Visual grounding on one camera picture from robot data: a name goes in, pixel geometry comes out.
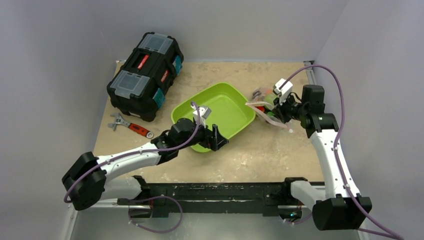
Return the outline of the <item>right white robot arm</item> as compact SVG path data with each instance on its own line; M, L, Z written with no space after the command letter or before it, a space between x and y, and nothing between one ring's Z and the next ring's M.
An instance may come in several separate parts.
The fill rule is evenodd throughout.
M272 112L284 124L297 120L311 141L324 177L325 191L320 192L302 177L286 178L280 196L288 204L296 200L312 213L316 228L357 230L372 209L369 197L361 195L354 183L337 135L341 132L336 117L325 112L325 90L320 85L303 86L301 98L292 92L291 83L279 89Z

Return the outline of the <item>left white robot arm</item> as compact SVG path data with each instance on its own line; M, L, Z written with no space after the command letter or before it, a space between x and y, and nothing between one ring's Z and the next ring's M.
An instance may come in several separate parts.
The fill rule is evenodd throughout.
M187 147L200 145L216 152L228 143L216 124L208 128L194 119L181 118L140 147L111 155L95 156L91 151L80 155L61 179L66 190L63 201L77 211L85 210L106 199L107 184L119 176L164 164Z

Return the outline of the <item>clear zip top bag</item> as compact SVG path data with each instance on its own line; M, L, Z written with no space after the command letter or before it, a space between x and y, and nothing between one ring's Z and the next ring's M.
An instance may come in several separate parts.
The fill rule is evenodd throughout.
M282 123L275 117L272 110L274 109L274 99L279 100L271 88L259 87L255 89L249 101L245 105L255 111L255 114L270 125L278 128L286 129L290 134L294 133L294 127L291 120L288 123ZM264 106L266 113L261 112L256 106Z

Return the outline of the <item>lime green plastic tray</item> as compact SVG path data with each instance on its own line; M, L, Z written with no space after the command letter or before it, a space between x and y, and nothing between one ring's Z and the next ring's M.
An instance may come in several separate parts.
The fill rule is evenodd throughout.
M191 102L210 109L211 113L205 120L208 132L212 132L213 125L217 125L220 135L228 140L246 128L256 116L254 110L246 106L247 98L238 89L229 83L217 83L173 109L171 119L174 125L168 133L177 146L188 140L196 127L193 122L197 120L193 115L196 110Z

